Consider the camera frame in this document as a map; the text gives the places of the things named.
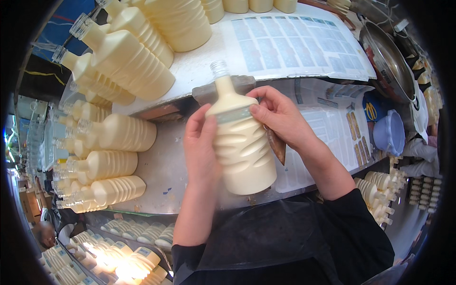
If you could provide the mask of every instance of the yellow scissors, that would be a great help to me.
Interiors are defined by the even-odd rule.
[[[366,108],[364,109],[366,111],[366,115],[369,118],[369,120],[373,121],[377,118],[377,110],[374,108],[372,103],[366,102]]]

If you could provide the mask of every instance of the plastic bowl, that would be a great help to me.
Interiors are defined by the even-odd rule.
[[[373,140],[378,149],[399,156],[404,150],[405,131],[402,119],[396,110],[389,110],[373,127]]]

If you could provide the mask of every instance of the person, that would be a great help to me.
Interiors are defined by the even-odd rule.
[[[48,205],[38,177],[35,177],[35,183],[42,204],[41,218],[36,225],[38,228],[36,232],[38,242],[46,249],[50,249],[57,244],[56,237],[63,245],[69,244],[70,236],[79,221],[79,215],[75,214],[71,209],[57,209],[55,204],[57,195],[52,198],[52,204]]]
[[[297,107],[264,86],[247,94],[254,118],[298,152],[324,198],[240,209],[217,225],[222,168],[212,148],[209,104],[189,119],[183,140],[188,185],[177,217],[174,284],[360,284],[393,265],[394,251],[350,174]]]

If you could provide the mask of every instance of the stainless steel pot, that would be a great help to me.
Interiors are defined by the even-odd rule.
[[[411,102],[419,110],[413,74],[399,49],[379,26],[361,14],[358,18],[363,23],[359,41],[377,74],[375,87],[383,96],[398,103]]]

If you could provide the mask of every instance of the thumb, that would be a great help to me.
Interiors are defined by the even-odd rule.
[[[260,121],[261,123],[269,126],[269,127],[272,127],[274,125],[274,116],[276,114],[272,113],[271,111],[269,111],[267,108],[261,106],[261,105],[258,105],[258,104],[253,104],[253,105],[250,105],[250,113],[252,114],[252,116],[257,119],[258,121]]]
[[[209,140],[210,143],[212,144],[212,141],[214,140],[216,133],[217,133],[217,119],[215,118],[214,115],[211,115],[206,118],[206,121],[204,122],[204,125],[202,126],[200,138],[202,138],[203,140]]]

